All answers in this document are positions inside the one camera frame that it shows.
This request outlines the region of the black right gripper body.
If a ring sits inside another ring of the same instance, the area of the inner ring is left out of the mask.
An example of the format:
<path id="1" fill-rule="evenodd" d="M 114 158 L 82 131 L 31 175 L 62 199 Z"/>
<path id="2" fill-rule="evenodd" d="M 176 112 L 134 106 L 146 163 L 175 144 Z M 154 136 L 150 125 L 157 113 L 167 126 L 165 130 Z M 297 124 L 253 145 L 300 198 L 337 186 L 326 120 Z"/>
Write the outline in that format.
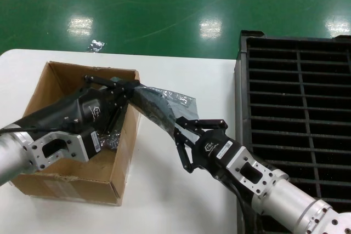
<path id="1" fill-rule="evenodd" d="M 223 169 L 219 164 L 217 154 L 229 142 L 229 147 L 233 145 L 233 139 L 226 136 L 223 130 L 208 130 L 201 135 L 195 146 L 191 150 L 193 165 L 216 176 Z"/>

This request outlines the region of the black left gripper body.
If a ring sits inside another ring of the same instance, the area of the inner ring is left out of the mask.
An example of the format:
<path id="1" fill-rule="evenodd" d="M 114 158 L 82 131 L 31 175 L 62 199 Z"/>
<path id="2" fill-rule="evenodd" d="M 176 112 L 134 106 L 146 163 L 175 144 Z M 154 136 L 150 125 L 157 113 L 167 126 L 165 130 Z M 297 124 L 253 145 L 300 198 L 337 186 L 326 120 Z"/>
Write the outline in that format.
<path id="1" fill-rule="evenodd" d="M 107 93 L 84 92 L 83 88 L 57 102 L 33 112 L 14 124 L 21 132 L 35 138 L 49 132 L 80 134 L 93 129 L 105 133 L 107 123 Z"/>

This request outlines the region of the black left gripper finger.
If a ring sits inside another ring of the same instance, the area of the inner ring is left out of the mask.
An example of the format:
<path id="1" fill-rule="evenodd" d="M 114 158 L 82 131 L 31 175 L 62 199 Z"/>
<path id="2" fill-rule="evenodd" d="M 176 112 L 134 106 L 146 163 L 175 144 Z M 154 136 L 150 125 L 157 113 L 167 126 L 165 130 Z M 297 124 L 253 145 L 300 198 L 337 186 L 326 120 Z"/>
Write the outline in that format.
<path id="1" fill-rule="evenodd" d="M 93 75 L 84 75 L 83 80 L 84 92 L 132 92 L 136 87 L 140 86 L 140 81 L 137 79 L 129 81 L 120 78 L 105 79 Z"/>
<path id="2" fill-rule="evenodd" d="M 124 108 L 127 107 L 134 91 L 108 91 L 107 92 L 107 123 L 105 125 L 105 134 L 111 134 L 118 119 L 122 116 Z"/>

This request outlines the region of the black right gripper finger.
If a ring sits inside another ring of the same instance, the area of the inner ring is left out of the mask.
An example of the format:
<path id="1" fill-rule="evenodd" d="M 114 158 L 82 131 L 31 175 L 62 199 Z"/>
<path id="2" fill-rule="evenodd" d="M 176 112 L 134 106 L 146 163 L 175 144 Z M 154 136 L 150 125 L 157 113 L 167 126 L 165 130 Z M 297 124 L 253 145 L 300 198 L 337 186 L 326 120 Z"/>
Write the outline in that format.
<path id="1" fill-rule="evenodd" d="M 183 168 L 188 173 L 192 173 L 194 169 L 197 168 L 197 166 L 190 162 L 190 158 L 186 151 L 186 148 L 188 147 L 192 149 L 194 144 L 185 135 L 183 135 L 183 133 L 179 129 L 175 130 L 175 144 Z"/>
<path id="2" fill-rule="evenodd" d="M 223 119 L 186 119 L 185 117 L 177 118 L 177 125 L 196 135 L 202 135 L 205 130 L 228 128 Z"/>

